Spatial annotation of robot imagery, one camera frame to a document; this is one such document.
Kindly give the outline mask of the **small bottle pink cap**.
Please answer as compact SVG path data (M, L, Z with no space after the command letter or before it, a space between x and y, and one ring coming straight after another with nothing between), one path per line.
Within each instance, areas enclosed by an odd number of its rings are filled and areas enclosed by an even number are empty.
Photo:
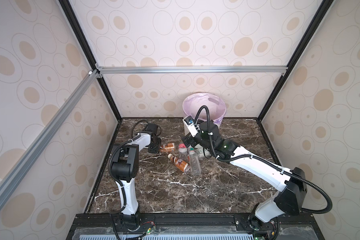
M184 144L179 144L179 148L178 148L178 152L179 152L179 157L188 162L188 149Z

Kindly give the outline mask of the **clear bottle white cap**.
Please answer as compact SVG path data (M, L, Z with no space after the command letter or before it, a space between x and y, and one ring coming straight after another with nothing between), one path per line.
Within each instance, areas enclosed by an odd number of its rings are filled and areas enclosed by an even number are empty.
M202 173L199 155L196 153L195 149L190 147L189 148L189 163L191 165L192 175L199 176Z

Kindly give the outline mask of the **brown tea bottle orange label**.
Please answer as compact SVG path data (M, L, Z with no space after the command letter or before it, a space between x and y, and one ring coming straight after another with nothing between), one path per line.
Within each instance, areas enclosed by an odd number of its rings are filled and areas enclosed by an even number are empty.
M174 165L181 170L183 173L188 174L191 171L191 166L186 161L176 157L173 154L169 154L168 158L171 162L174 163Z

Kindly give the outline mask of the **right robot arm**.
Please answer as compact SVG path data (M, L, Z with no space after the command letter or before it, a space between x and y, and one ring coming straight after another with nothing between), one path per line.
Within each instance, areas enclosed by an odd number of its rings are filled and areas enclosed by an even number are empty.
M248 222L250 227L258 231L272 219L288 214L298 216L300 213L326 214L333 208L329 195L316 184L305 178L305 172L300 168L284 168L265 160L239 145L237 142L224 139L219 127L211 120L207 106L201 106L195 117L183 119L189 133L182 138L186 147L200 145L212 157L222 163L232 164L242 168L273 186L277 193L253 208ZM312 210L303 208L307 187L319 192L327 202L325 208Z

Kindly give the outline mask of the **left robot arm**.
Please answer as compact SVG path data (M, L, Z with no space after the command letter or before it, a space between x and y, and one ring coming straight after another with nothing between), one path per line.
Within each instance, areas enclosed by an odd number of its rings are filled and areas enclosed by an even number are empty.
M131 228L138 228L141 221L135 189L139 152L147 148L149 153L157 154L162 142L161 127L147 120L140 120L138 123L146 125L138 133L134 133L132 128L130 138L113 147L108 162L109 174L120 192L121 209L117 213L121 215L121 223Z

